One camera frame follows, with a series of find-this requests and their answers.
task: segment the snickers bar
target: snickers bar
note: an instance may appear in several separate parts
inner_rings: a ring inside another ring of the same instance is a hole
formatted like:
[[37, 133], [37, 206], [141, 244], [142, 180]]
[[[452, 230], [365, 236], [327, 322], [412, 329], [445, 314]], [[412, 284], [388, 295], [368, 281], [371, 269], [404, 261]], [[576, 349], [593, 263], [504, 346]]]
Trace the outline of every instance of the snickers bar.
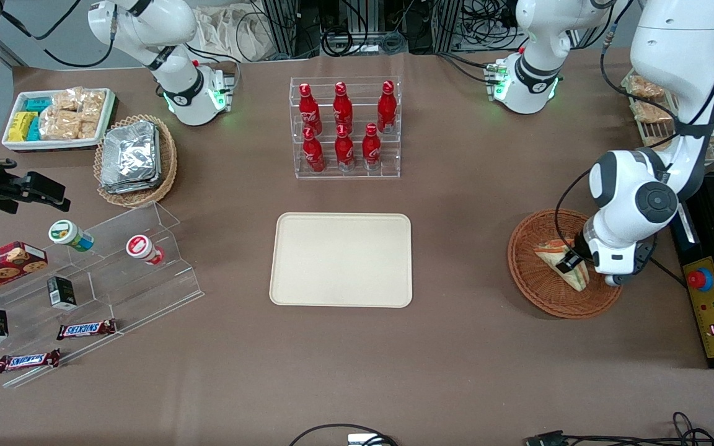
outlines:
[[99, 334], [111, 334], [117, 331], [114, 319], [105, 321], [87, 322], [86, 324], [60, 325], [57, 341], [62, 341], [66, 337], [93, 336]]
[[40, 355], [27, 356], [2, 356], [0, 359], [0, 373], [12, 372], [22, 368], [52, 366], [57, 367], [60, 364], [59, 348], [49, 353], [41, 353]]

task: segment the brown table surface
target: brown table surface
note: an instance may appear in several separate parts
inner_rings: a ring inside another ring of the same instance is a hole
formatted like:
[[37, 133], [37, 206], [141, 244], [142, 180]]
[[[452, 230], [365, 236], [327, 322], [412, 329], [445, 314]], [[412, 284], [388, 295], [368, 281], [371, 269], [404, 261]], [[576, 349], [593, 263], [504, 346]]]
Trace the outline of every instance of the brown table surface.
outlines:
[[[714, 432], [714, 370], [685, 291], [662, 271], [650, 266], [587, 321], [548, 317], [508, 273], [506, 243], [524, 216], [554, 206], [606, 150], [640, 143], [597, 59], [575, 51], [558, 94], [532, 116], [488, 103], [478, 82], [434, 56], [246, 64], [232, 113], [198, 128], [170, 115], [144, 69], [17, 69], [16, 91], [108, 87], [117, 118], [167, 123], [179, 170], [162, 205], [182, 221], [178, 245], [206, 296], [24, 387], [0, 387], [0, 444], [282, 446], [315, 424], [353, 422], [410, 446], [500, 446], [553, 429], [671, 434], [674, 410]], [[607, 67], [621, 79], [626, 51]], [[296, 180], [289, 77], [401, 73], [402, 177]], [[0, 212], [0, 245], [48, 245], [59, 218], [92, 226], [124, 211], [97, 195], [93, 152], [0, 156], [65, 184], [73, 201], [68, 214]], [[566, 206], [596, 210], [584, 183]], [[408, 215], [411, 304], [270, 302], [275, 221], [289, 211]], [[656, 257], [676, 268], [670, 239], [662, 234]], [[345, 434], [304, 444], [345, 444]]]

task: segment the wicker basket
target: wicker basket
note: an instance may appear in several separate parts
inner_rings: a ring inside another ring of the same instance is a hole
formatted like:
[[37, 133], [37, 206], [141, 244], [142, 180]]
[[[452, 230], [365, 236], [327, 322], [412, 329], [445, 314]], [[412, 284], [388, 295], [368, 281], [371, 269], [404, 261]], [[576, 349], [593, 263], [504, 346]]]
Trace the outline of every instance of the wicker basket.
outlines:
[[[135, 208], [148, 203], [148, 201], [159, 201], [170, 191], [175, 181], [175, 173], [178, 172], [178, 152], [175, 150], [175, 141], [170, 135], [167, 125], [155, 116], [138, 114], [117, 121], [112, 128], [131, 125], [137, 121], [150, 121], [159, 128], [159, 150], [161, 150], [161, 172], [164, 181], [156, 189], [136, 190], [127, 194], [110, 194], [99, 186], [99, 195], [113, 205]], [[103, 153], [103, 141], [99, 141], [99, 146], [95, 150], [95, 164], [93, 165], [93, 175], [101, 183], [101, 158]]]
[[[575, 291], [533, 252], [536, 245], [558, 238], [554, 215], [554, 209], [547, 209], [519, 223], [508, 240], [508, 269], [519, 291], [545, 312], [567, 319], [597, 316], [618, 299], [621, 287], [606, 285], [603, 276], [589, 266], [589, 285], [583, 291]], [[563, 234], [577, 234], [586, 220], [588, 218], [580, 212], [569, 209], [558, 212], [558, 225]]]

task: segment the coca-cola bottle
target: coca-cola bottle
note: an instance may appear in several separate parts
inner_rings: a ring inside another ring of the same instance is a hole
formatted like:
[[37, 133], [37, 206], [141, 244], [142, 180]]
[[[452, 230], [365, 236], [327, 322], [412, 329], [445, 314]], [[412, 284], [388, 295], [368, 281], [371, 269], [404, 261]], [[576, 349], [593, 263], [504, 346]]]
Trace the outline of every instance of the coca-cola bottle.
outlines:
[[314, 130], [310, 127], [305, 127], [302, 135], [305, 136], [305, 143], [302, 144], [302, 149], [305, 151], [305, 160], [308, 162], [310, 170], [314, 173], [323, 172], [327, 167], [327, 163], [324, 160], [321, 143], [315, 138]]
[[396, 131], [396, 102], [393, 81], [386, 80], [382, 84], [382, 98], [379, 99], [379, 121], [377, 127], [385, 135]]
[[315, 98], [310, 93], [310, 85], [300, 84], [299, 94], [301, 96], [299, 112], [302, 115], [302, 122], [305, 123], [305, 127], [310, 127], [314, 130], [315, 136], [321, 135], [321, 115], [318, 111], [318, 102], [315, 101]]
[[365, 169], [377, 170], [382, 162], [379, 160], [379, 149], [382, 141], [376, 136], [376, 124], [371, 122], [365, 126], [365, 138], [363, 138], [363, 163]]
[[346, 132], [345, 125], [335, 127], [338, 137], [335, 139], [335, 156], [338, 158], [338, 168], [343, 172], [351, 172], [355, 168], [354, 144]]
[[351, 135], [351, 120], [354, 113], [351, 111], [351, 99], [346, 94], [346, 84], [338, 82], [335, 84], [335, 101], [332, 102], [335, 110], [335, 125], [343, 125], [346, 132]]

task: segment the red button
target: red button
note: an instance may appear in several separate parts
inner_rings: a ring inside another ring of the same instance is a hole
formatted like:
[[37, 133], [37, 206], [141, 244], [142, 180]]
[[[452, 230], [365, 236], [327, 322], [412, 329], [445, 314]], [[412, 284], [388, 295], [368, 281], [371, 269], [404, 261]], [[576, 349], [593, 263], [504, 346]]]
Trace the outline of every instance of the red button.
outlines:
[[691, 271], [688, 273], [688, 285], [697, 290], [707, 284], [707, 278], [701, 271]]

